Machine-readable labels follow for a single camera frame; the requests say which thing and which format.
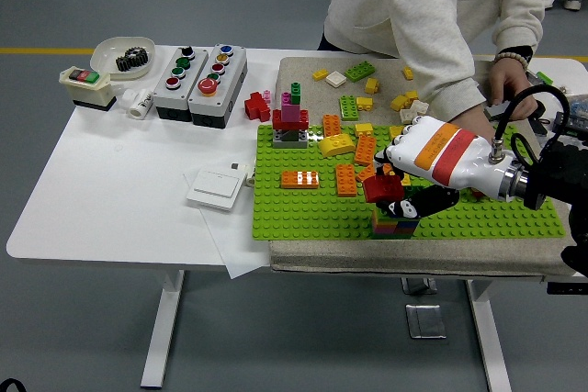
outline yellow floor line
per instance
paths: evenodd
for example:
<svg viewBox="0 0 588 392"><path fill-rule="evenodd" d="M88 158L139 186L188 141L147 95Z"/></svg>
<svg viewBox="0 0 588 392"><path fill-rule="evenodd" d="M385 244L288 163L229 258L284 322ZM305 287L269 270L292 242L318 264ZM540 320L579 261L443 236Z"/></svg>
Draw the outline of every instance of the yellow floor line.
<svg viewBox="0 0 588 392"><path fill-rule="evenodd" d="M0 54L31 54L31 55L92 55L92 48L0 48ZM580 63L588 63L588 56L581 55L537 55L539 58L573 59Z"/></svg>
<svg viewBox="0 0 588 392"><path fill-rule="evenodd" d="M0 54L92 55L91 48L0 48Z"/></svg>

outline white hoodie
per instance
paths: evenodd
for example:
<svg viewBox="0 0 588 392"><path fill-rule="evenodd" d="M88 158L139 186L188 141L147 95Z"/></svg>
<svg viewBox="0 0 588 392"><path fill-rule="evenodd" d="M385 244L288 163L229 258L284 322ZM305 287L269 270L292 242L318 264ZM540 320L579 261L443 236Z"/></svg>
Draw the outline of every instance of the white hoodie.
<svg viewBox="0 0 588 392"><path fill-rule="evenodd" d="M402 58L414 71L419 96L447 121L485 101L471 78L468 42L498 19L497 52L523 45L535 51L552 1L331 0L324 35L342 50Z"/></svg>

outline white bowl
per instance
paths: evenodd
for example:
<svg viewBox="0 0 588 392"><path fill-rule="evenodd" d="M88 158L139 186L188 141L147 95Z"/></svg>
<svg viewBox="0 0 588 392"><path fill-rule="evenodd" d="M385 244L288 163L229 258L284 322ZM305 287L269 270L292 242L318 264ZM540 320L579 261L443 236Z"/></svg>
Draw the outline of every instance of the white bowl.
<svg viewBox="0 0 588 392"><path fill-rule="evenodd" d="M128 71L119 71L117 67L117 58L125 55L125 51L130 48L145 48L147 51L148 61L143 66L130 68ZM104 40L94 50L90 67L99 73L109 73L110 80L131 80L144 76L153 65L155 56L155 44L151 39L146 37L114 37Z"/></svg>

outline red stripe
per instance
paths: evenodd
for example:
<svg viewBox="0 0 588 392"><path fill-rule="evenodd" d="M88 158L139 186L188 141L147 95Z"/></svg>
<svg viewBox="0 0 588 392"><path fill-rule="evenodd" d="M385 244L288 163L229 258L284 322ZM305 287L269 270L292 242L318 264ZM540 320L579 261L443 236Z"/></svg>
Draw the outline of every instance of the red stripe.
<svg viewBox="0 0 588 392"><path fill-rule="evenodd" d="M449 186L449 179L453 170L474 138L476 138L476 135L469 130L459 130L441 154L437 164L435 164L433 179L441 185Z"/></svg>

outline bracelet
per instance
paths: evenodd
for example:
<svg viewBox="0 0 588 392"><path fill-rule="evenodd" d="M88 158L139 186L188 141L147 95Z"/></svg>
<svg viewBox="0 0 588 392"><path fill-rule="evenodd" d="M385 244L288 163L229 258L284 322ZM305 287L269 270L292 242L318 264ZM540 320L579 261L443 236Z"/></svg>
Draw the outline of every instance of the bracelet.
<svg viewBox="0 0 588 392"><path fill-rule="evenodd" d="M518 60L522 65L523 65L523 70L527 70L529 67L529 63L527 60L525 60L525 58L520 55L517 54L516 52L501 52L500 54L496 54L496 57L494 57L494 62L497 62L501 59L515 59Z"/></svg>

